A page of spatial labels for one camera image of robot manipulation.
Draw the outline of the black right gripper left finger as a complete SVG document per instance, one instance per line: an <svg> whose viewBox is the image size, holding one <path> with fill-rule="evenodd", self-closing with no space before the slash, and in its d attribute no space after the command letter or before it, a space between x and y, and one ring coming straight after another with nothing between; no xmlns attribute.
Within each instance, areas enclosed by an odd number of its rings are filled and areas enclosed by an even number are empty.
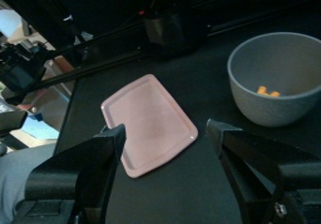
<svg viewBox="0 0 321 224"><path fill-rule="evenodd" d="M106 224L126 127L105 129L31 172L11 224Z"/></svg>

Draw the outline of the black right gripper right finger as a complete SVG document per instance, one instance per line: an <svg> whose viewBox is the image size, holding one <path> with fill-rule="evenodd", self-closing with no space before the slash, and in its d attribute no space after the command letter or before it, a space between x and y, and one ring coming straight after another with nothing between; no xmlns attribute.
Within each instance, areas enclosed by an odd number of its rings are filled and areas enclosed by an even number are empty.
<svg viewBox="0 0 321 224"><path fill-rule="evenodd" d="M244 224L321 224L321 158L213 119L208 136Z"/></svg>

